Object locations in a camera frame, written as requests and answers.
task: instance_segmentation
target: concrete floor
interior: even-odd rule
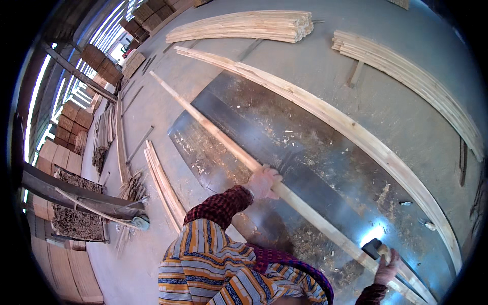
[[[355,61],[330,49],[332,33],[336,29],[351,31],[388,45],[405,57],[421,65],[446,85],[473,116],[486,136],[483,107],[485,94],[475,65],[466,47],[452,29],[428,10],[421,2],[411,1],[405,11],[384,0],[304,0],[304,1],[235,1],[214,0],[197,9],[189,9],[155,37],[143,43],[139,50],[147,57],[157,55],[149,70],[154,70],[187,100],[193,100],[221,70],[209,64],[177,55],[167,47],[164,36],[176,26],[195,20],[231,12],[260,9],[294,9],[312,12],[314,31],[296,44],[276,41],[262,42],[244,63],[272,73],[322,98],[368,129],[390,147],[426,185],[444,210],[462,245],[469,235],[471,220],[469,208],[474,200],[481,165],[468,154],[466,184],[460,187],[456,169],[459,159],[459,136],[454,129],[423,99],[399,82],[365,66],[357,88],[350,89],[347,79]],[[194,48],[236,59],[253,40],[203,40]],[[189,46],[191,41],[177,45]],[[140,86],[144,85],[123,119],[126,154],[130,154],[149,125],[154,130],[153,141],[176,193],[188,210],[212,194],[203,188],[185,164],[168,129],[182,112],[182,108],[153,80],[139,69],[131,78],[134,85],[126,92],[124,108]],[[100,114],[103,105],[97,111]],[[83,157],[82,175],[96,181],[91,166],[91,149]],[[131,162],[132,168],[147,165],[139,149]],[[104,172],[110,171],[107,193],[118,194],[121,185],[118,173],[117,151],[110,147]],[[136,232],[120,259],[116,258],[115,226],[110,226],[111,244],[89,244],[90,260],[107,304],[148,304],[157,301],[157,266],[176,237],[162,208],[150,176],[145,180],[151,201],[147,214],[151,228]],[[338,189],[340,194],[345,190]],[[242,239],[235,230],[227,232],[234,239]],[[361,285],[354,284],[354,293]],[[353,304],[353,298],[342,298]],[[408,303],[392,296],[391,303]]]

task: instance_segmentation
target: stacked lumber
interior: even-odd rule
[[[92,44],[88,44],[81,53],[81,58],[107,82],[116,85],[122,73],[105,54]]]
[[[32,237],[32,253],[54,291],[64,301],[103,304],[88,253]]]
[[[105,153],[115,139],[115,129],[115,108],[114,105],[110,103],[107,110],[95,120],[92,164],[96,167],[99,175],[102,173]]]
[[[351,142],[356,144],[360,149],[366,152],[374,161],[376,161],[382,168],[387,171],[398,183],[407,191],[407,193],[414,199],[418,206],[425,212],[427,217],[435,224],[441,239],[446,245],[446,248],[452,258],[454,268],[456,272],[459,272],[462,266],[461,251],[457,243],[456,236],[446,219],[445,214],[440,208],[439,204],[426,188],[426,186],[420,181],[420,179],[413,173],[413,171],[385,144],[383,144],[377,137],[372,135],[364,127],[359,125],[353,119],[348,117],[337,108],[333,107],[329,103],[314,96],[310,92],[303,90],[302,88],[280,79],[272,74],[264,72],[255,67],[249,66],[242,62],[235,62],[228,58],[218,56],[215,54],[206,53],[203,51],[192,50],[183,47],[175,47],[178,54],[182,54],[188,57],[192,57],[222,69],[234,72],[247,78],[255,83],[262,85],[263,87],[283,96],[289,101],[297,104],[308,112],[312,113],[317,118],[321,119],[332,128],[340,132]],[[192,115],[191,111],[195,112],[194,108],[190,108],[186,104],[184,99],[180,97],[173,89],[161,80],[153,71],[149,72],[168,92],[170,92]],[[199,121],[204,121],[206,118],[198,112],[201,116]],[[206,124],[210,124],[214,127],[211,133],[217,137],[223,137],[221,131],[214,126],[210,121]]]
[[[146,57],[141,52],[132,50],[123,63],[122,74],[127,78],[131,78],[144,60],[146,60]]]
[[[86,139],[88,133],[86,131],[80,131],[75,138],[75,154],[83,155],[85,153]]]
[[[132,18],[127,21],[125,18],[119,22],[119,24],[126,30],[138,43],[143,43],[149,38],[149,33],[144,30],[144,28],[137,23],[137,21]]]
[[[158,191],[163,207],[170,218],[173,227],[178,232],[181,232],[183,220],[186,216],[186,211],[176,196],[168,177],[164,173],[163,167],[159,162],[156,151],[151,141],[146,140],[147,148],[144,150],[144,155],[147,161],[147,167],[151,174],[156,189]]]
[[[146,188],[142,184],[141,177],[142,172],[138,170],[127,183],[122,184],[117,197],[134,202],[141,200],[146,195]]]
[[[295,43],[312,30],[310,12],[250,11],[211,17],[179,26],[166,35],[166,43],[231,37]]]
[[[332,49],[390,75],[431,104],[459,133],[481,162],[483,140],[468,112],[437,79],[393,50],[364,37],[335,31]]]

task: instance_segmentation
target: person's right hand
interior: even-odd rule
[[[270,168],[269,164],[264,164],[252,174],[249,181],[243,187],[251,191],[255,200],[262,198],[279,199],[280,196],[276,195],[271,190],[271,187],[275,182],[281,180],[283,180],[283,177],[278,174],[276,169]]]
[[[380,285],[387,285],[389,281],[393,280],[400,268],[400,255],[397,250],[391,249],[391,261],[386,265],[386,257],[383,254],[380,259],[380,265],[376,275],[374,276],[374,283]]]

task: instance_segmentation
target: wooden strip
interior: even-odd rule
[[[116,132],[116,139],[117,139],[117,159],[119,161],[119,174],[121,177],[121,183],[126,184],[129,181],[130,172],[125,165],[125,147],[123,142],[123,126],[122,126],[122,117],[120,113],[122,111],[122,102],[121,102],[121,95],[118,95],[118,103],[116,108],[116,117],[117,117],[117,132]]]
[[[68,163],[66,165],[66,170],[72,172],[75,175],[81,176],[81,163],[83,158],[75,154],[74,152],[69,152]]]
[[[252,158],[246,151],[231,140],[225,133],[223,133],[217,126],[215,126],[209,119],[195,109],[189,102],[183,99],[176,91],[174,91],[168,84],[160,79],[153,71],[150,74],[166,89],[179,103],[188,111],[188,113],[198,121],[210,134],[212,134],[222,145],[226,147],[239,161],[244,163],[250,170],[256,171],[261,167],[261,164]],[[293,193],[286,185],[277,182],[273,185],[272,190],[285,200],[291,207],[293,207],[300,215],[307,219],[312,225],[324,233],[327,238],[332,240],[342,250],[349,254],[358,263],[364,266],[369,271],[376,273],[378,263],[374,261],[369,255],[356,246],[350,239],[348,239],[342,232],[322,217],[317,211],[312,209],[306,202]],[[398,279],[393,279],[388,285],[397,290],[400,294],[412,301],[414,304],[426,304],[417,294],[410,290]]]
[[[82,302],[73,279],[67,250],[50,243],[47,244],[47,249],[57,294],[66,301]]]
[[[481,132],[448,90],[424,69],[396,54],[393,50],[364,37],[335,31],[332,49],[390,75],[413,90],[451,124],[473,151],[476,159],[484,158]]]
[[[175,219],[179,224],[183,224],[184,218],[186,216],[186,211],[181,204],[180,200],[176,196],[171,183],[169,182],[168,177],[164,173],[163,167],[159,162],[158,156],[156,155],[156,151],[154,150],[154,146],[150,140],[146,140],[147,149],[149,152],[149,159],[151,160],[154,168],[154,173],[156,174],[156,178],[159,179],[161,184],[161,190],[163,191],[163,196],[168,202],[168,205],[171,208],[171,211],[175,215]]]
[[[175,49],[178,54],[211,63],[278,93],[327,123],[365,151],[398,181],[436,225],[449,251],[456,273],[459,273],[462,266],[461,251],[442,209],[413,171],[377,137],[332,105],[274,75],[215,54],[183,47],[175,47]]]
[[[134,228],[134,229],[139,229],[137,226],[131,224],[131,223],[127,223],[127,222],[124,222],[124,221],[121,221],[117,218],[113,218],[112,216],[108,216],[107,214],[103,214],[102,212],[99,212],[87,205],[85,205],[84,203],[82,203],[81,201],[78,201],[76,200],[75,198],[71,197],[68,193],[65,193],[64,191],[62,191],[60,188],[56,187],[56,191],[58,193],[60,193],[61,195],[65,196],[67,199],[71,200],[72,202],[76,203],[76,204],[79,204],[80,206],[84,207],[85,209],[87,209],[88,211],[90,212],[93,212],[97,215],[100,215],[102,217],[105,217],[107,218],[108,220],[111,220],[113,222],[116,222],[116,223],[119,223],[119,224],[122,224],[122,225],[126,225],[128,227],[131,227],[131,228]]]
[[[156,190],[158,191],[158,195],[159,195],[159,198],[161,199],[161,203],[163,204],[163,207],[166,210],[166,214],[168,215],[168,217],[169,217],[171,223],[173,224],[173,227],[175,228],[175,230],[177,230],[178,232],[181,232],[182,227],[180,225],[178,225],[178,223],[176,222],[175,217],[173,216],[173,213],[171,212],[171,209],[169,208],[168,203],[166,202],[166,199],[164,199],[163,190],[161,189],[161,185],[159,184],[159,180],[156,179],[156,174],[154,173],[154,167],[152,165],[151,159],[149,158],[149,152],[148,152],[147,148],[144,149],[144,155],[146,157],[147,167],[149,168],[149,173],[151,174],[151,177],[153,178],[154,185],[156,187]]]
[[[166,18],[163,22],[161,22],[157,27],[154,28],[149,33],[149,36],[153,37],[156,35],[159,31],[161,31],[162,28],[164,28],[168,23],[170,23],[174,18],[178,17],[181,13],[189,9],[193,5],[193,2],[191,0],[188,0],[184,6],[182,6],[180,9],[178,9],[176,12],[171,14],[168,18]]]
[[[68,250],[67,253],[73,279],[83,302],[103,302],[88,253],[74,250]]]

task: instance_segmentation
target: metal bar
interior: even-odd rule
[[[95,92],[103,96],[104,98],[108,99],[111,102],[116,103],[117,98],[112,93],[108,92],[105,88],[91,80],[88,76],[83,74],[80,70],[78,70],[75,66],[73,66],[69,61],[64,59],[60,54],[58,54],[50,45],[43,42],[43,48],[55,61],[57,61],[61,67],[66,69],[69,73],[71,73],[74,77],[85,83],[88,87],[92,88]]]
[[[130,105],[132,105],[132,102],[136,99],[136,96],[139,94],[139,92],[142,90],[142,88],[144,88],[144,85],[142,85],[139,88],[139,90],[137,90],[136,94],[134,94],[134,97],[130,100],[129,105],[127,105],[127,107],[125,108],[125,110],[122,112],[121,117],[123,117],[123,115],[125,114],[125,112],[127,111],[127,109],[129,109]]]
[[[136,149],[130,154],[129,158],[127,158],[127,161],[125,161],[125,164],[129,164],[132,158],[136,155],[137,151],[139,150],[139,147],[144,143],[144,141],[147,139],[151,131],[154,129],[154,126],[150,126],[150,128],[147,130],[146,134],[141,138],[139,143],[137,143]]]
[[[95,193],[57,178],[49,176],[48,174],[40,171],[28,163],[24,163],[24,171],[22,175],[22,186],[28,189],[33,194],[40,196],[48,201],[59,204],[61,206],[74,209],[75,204],[56,191],[56,187],[59,189],[81,197],[79,201],[83,202],[86,206],[110,215],[114,218],[120,218],[125,220],[132,220],[132,218],[141,212],[143,209],[134,207],[124,207],[129,203],[129,200],[115,198],[104,194]],[[78,210],[92,214],[87,209],[78,207]]]

